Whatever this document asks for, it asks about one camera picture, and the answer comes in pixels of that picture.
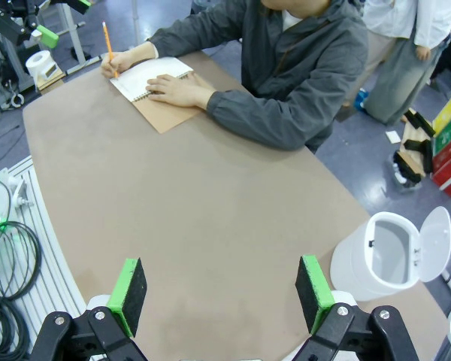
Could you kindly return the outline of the person's right hand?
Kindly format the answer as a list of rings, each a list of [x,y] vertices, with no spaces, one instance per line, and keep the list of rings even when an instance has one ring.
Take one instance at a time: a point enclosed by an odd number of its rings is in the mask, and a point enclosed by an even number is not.
[[[155,45],[149,41],[127,51],[115,52],[112,55],[106,53],[101,62],[101,74],[106,78],[113,78],[137,63],[157,57],[158,51]]]

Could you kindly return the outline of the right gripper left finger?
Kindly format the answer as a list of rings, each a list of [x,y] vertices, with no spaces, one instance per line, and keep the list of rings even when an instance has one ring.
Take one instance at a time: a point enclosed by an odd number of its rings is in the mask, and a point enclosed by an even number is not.
[[[105,305],[73,318],[64,311],[46,316],[30,360],[145,360],[136,345],[147,280],[140,259],[127,259]]]

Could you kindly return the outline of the person's left hand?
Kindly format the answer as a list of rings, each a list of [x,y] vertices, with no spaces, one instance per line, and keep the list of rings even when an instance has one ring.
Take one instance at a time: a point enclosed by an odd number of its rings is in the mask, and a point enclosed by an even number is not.
[[[168,74],[159,75],[147,81],[149,99],[164,102],[182,108],[207,108],[210,97],[215,93],[195,73],[190,72],[184,78],[172,77]]]

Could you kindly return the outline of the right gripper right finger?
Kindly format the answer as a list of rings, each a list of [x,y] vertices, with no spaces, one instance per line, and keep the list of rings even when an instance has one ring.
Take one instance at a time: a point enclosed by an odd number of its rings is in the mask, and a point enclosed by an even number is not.
[[[303,255],[295,287],[310,337],[296,360],[333,360],[341,351],[360,360],[418,360],[399,310],[381,305],[367,313],[336,302],[314,255]]]

